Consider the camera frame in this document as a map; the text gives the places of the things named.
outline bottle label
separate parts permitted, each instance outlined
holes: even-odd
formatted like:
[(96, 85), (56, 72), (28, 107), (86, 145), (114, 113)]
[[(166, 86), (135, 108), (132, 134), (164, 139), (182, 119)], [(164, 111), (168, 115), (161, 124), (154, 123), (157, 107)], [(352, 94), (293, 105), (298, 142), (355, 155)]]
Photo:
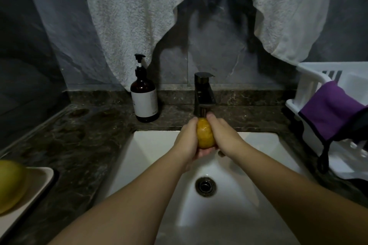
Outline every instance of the bottle label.
[(134, 112), (139, 117), (150, 117), (158, 113), (156, 89), (146, 93), (131, 92)]

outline white plastic basket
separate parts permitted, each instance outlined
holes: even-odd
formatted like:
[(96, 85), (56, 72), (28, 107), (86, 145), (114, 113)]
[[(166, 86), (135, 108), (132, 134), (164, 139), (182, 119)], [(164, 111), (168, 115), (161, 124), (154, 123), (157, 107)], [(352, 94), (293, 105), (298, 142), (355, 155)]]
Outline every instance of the white plastic basket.
[[(323, 145), (310, 126), (298, 116), (298, 112), (313, 94), (326, 82), (334, 80), (345, 93), (363, 105), (368, 104), (368, 62), (303, 62), (297, 70), (301, 72), (294, 99), (286, 101), (298, 120), (304, 125), (303, 140), (319, 156)], [(351, 140), (332, 142), (329, 150), (330, 169), (343, 179), (368, 180), (368, 152), (364, 142), (358, 145)]]

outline marble countertop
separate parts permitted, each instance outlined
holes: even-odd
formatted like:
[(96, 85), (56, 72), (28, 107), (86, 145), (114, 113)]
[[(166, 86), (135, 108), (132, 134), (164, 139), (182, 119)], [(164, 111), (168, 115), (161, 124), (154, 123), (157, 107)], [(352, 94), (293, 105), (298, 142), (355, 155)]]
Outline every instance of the marble countertop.
[[(88, 210), (127, 138), (136, 130), (180, 130), (191, 105), (164, 105), (158, 120), (137, 121), (131, 105), (70, 105), (0, 157), (57, 171), (54, 184), (17, 223), (2, 244), (47, 244)], [(363, 206), (368, 199), (350, 182), (316, 171), (316, 156), (290, 129), (283, 106), (219, 105), (214, 108), (237, 131), (274, 132), (287, 143), (316, 181)]]

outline white towel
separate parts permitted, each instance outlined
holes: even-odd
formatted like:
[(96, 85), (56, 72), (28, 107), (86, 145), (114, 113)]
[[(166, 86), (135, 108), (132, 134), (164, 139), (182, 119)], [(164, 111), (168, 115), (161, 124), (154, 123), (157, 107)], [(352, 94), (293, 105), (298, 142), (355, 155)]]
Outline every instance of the white towel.
[[(182, 1), (87, 0), (106, 61), (128, 91), (136, 80), (134, 54), (145, 54), (149, 65), (157, 42), (175, 24), (176, 6)], [(329, 0), (253, 1), (261, 12), (255, 35), (265, 50), (289, 63), (304, 60), (323, 27)]]

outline sink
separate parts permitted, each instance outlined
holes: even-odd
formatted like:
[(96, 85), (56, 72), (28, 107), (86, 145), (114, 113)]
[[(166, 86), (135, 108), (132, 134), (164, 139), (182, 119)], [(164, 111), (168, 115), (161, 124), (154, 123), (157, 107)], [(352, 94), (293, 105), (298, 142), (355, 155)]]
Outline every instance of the sink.
[[(126, 143), (95, 204), (127, 185), (174, 144), (178, 131), (136, 131)], [(253, 147), (313, 180), (277, 134), (239, 132)], [(210, 197), (196, 181), (216, 184)], [(213, 153), (184, 173), (163, 216), (156, 245), (299, 244), (296, 237), (251, 179), (228, 157)]]

